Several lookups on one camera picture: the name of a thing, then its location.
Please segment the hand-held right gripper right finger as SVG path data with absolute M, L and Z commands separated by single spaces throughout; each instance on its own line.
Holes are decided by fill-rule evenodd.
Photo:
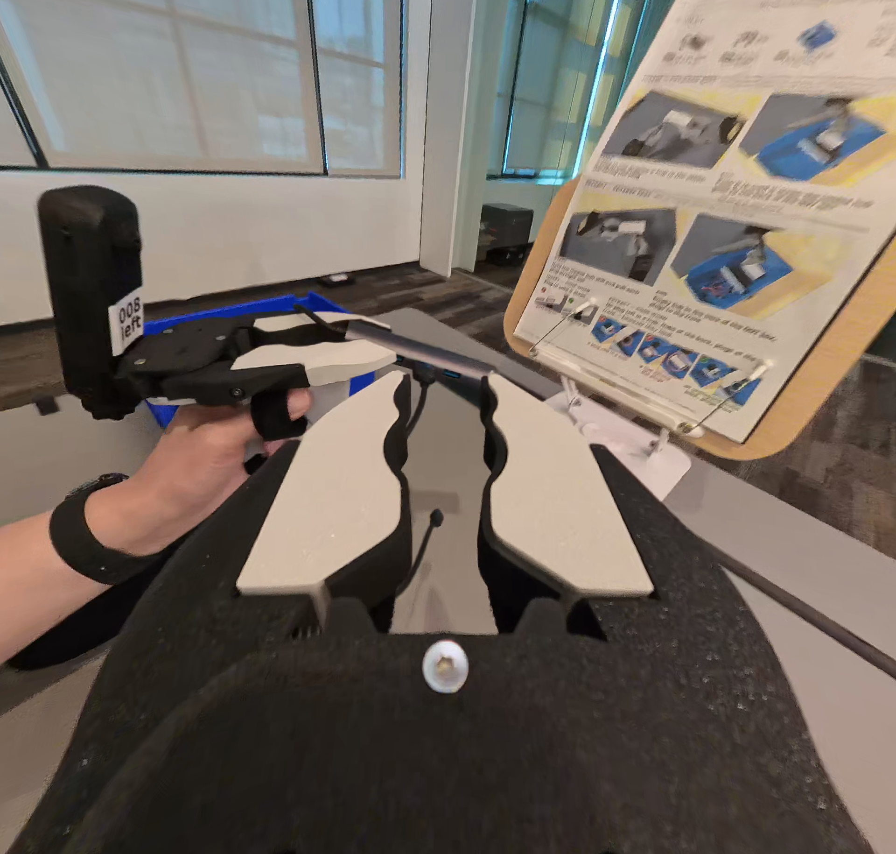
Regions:
M 499 374 L 481 390 L 487 545 L 563 599 L 650 596 L 652 579 L 586 438 Z

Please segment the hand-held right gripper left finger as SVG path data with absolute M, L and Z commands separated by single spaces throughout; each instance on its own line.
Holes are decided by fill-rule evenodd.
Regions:
M 243 595 L 393 599 L 412 563 L 411 379 L 391 371 L 312 423 L 241 570 Z

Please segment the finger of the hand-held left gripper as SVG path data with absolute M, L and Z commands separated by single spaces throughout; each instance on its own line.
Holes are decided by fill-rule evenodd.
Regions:
M 239 356 L 234 378 L 263 387 L 321 387 L 393 365 L 397 354 L 372 341 L 270 344 Z
M 346 339 L 349 332 L 391 333 L 390 325 L 351 312 L 293 311 L 257 318 L 252 339 Z

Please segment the blue plastic bin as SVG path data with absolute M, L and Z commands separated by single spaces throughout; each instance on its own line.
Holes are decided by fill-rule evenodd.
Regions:
M 292 311 L 293 306 L 297 303 L 305 306 L 312 311 L 319 312 L 348 312 L 338 303 L 333 302 L 326 296 L 315 291 L 309 291 L 304 296 L 296 296 L 286 294 L 281 296 L 265 297 L 255 299 L 249 302 L 230 304 L 228 306 L 207 309 L 203 311 L 189 311 L 181 314 L 173 315 L 160 319 L 145 319 L 143 323 L 144 337 L 158 335 L 167 332 L 169 329 L 192 321 L 203 321 L 215 318 L 236 318 L 244 315 L 268 312 Z M 349 396 L 354 396 L 362 389 L 368 387 L 375 381 L 375 373 L 357 375 L 350 381 Z M 165 429 L 175 417 L 177 407 L 173 405 L 151 404 L 148 402 L 148 410 L 156 420 L 160 428 Z

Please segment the dark grey usb hub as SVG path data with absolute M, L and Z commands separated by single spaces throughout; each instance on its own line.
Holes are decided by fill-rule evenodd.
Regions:
M 482 360 L 404 337 L 372 322 L 349 321 L 345 339 L 370 341 L 393 352 L 397 363 L 411 368 L 430 367 L 435 379 L 441 382 L 478 384 L 490 374 L 497 373 L 496 367 Z

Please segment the black usb cable blue plugs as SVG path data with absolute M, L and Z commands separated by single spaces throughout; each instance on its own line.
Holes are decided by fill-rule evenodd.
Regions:
M 435 383 L 435 368 L 428 364 L 416 364 L 412 370 L 412 377 L 420 388 L 420 396 L 417 405 L 414 408 L 414 411 L 406 425 L 406 432 L 408 437 L 413 434 L 418 423 L 420 422 L 421 416 L 423 415 L 425 406 L 427 404 L 429 389 Z M 442 523 L 442 510 L 438 508 L 432 510 L 429 515 L 427 529 L 423 535 L 417 554 L 412 560 L 409 572 L 404 577 L 396 590 L 396 597 L 402 595 L 405 591 L 407 591 L 409 585 L 416 578 L 420 570 L 421 563 L 423 562 L 425 554 L 427 552 L 430 539 L 434 531 L 442 526 Z

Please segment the person's left hand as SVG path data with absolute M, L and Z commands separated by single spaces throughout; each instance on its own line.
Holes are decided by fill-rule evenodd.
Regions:
M 93 493 L 84 517 L 98 543 L 132 557 L 159 553 L 195 529 L 247 479 L 247 451 L 273 455 L 248 407 L 179 408 L 150 456 L 129 479 Z

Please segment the black low cabinet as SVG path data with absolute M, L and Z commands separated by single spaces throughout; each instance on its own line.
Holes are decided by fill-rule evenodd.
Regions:
M 534 211 L 506 203 L 481 208 L 476 261 L 498 267 L 520 267 L 531 249 Z

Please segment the large gridded window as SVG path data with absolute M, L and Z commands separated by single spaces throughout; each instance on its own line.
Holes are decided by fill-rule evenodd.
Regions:
M 1 0 L 2 167 L 399 177 L 404 0 Z

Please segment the black wristband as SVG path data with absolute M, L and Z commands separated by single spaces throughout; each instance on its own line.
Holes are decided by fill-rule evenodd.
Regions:
M 72 570 L 107 587 L 118 587 L 135 579 L 152 579 L 188 536 L 151 556 L 133 556 L 104 546 L 89 529 L 85 517 L 88 498 L 100 490 L 116 486 L 127 475 L 101 475 L 70 491 L 51 512 L 49 536 L 56 554 Z

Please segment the black textured cushion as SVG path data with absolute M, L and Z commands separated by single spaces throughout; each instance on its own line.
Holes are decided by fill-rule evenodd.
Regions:
M 6 666 L 24 672 L 48 669 L 81 658 L 112 641 L 120 634 L 140 599 L 187 538 L 188 536 L 182 536 L 160 554 L 151 557 L 146 570 L 108 588 L 67 616 L 60 624 L 9 658 Z

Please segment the narrow side window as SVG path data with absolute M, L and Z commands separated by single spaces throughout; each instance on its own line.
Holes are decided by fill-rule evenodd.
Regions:
M 508 0 L 487 175 L 577 175 L 663 1 Z

